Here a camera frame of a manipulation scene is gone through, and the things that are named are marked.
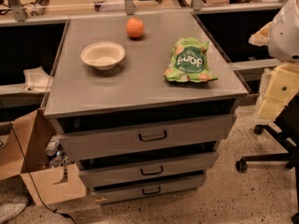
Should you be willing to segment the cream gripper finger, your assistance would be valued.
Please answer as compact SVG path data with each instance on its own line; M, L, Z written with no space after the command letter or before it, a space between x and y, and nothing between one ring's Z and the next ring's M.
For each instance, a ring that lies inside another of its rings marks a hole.
M265 68L256 102L255 123L267 125L275 121L298 92L298 63L281 63L274 69Z
M249 43L253 46L266 46L268 44L269 29L272 22L268 22L258 32L251 35Z

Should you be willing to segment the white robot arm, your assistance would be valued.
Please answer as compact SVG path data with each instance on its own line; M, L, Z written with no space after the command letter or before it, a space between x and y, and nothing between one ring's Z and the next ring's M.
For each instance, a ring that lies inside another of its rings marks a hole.
M288 0L249 43L267 46L269 55L278 60L274 69L264 69L256 102L255 123L267 125L299 92L299 0Z

